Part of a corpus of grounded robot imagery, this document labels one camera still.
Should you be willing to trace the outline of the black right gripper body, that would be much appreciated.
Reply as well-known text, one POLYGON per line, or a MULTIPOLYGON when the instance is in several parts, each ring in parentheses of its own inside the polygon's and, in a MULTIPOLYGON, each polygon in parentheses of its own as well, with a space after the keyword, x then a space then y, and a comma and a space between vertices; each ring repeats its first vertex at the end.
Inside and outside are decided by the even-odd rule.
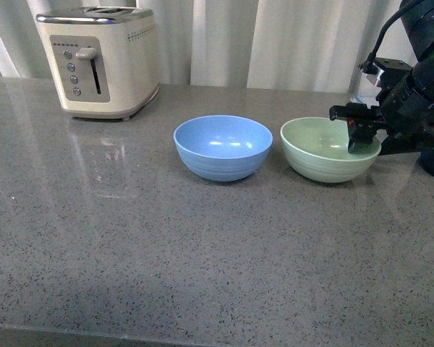
POLYGON ((368 108, 358 103, 332 106, 331 121, 346 122, 350 136, 434 133, 434 74, 409 72, 380 102, 368 108))

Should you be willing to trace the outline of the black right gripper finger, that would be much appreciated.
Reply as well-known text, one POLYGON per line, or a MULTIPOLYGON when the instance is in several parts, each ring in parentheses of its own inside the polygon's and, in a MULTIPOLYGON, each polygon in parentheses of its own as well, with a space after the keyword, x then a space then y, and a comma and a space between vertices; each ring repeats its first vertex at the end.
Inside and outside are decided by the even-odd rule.
POLYGON ((386 138, 381 143, 380 155, 403 153, 419 153, 434 149, 434 136, 426 132, 414 134, 401 132, 386 132, 386 138))
POLYGON ((371 145, 378 128, 373 123, 348 122, 348 152, 353 153, 360 145, 371 145))

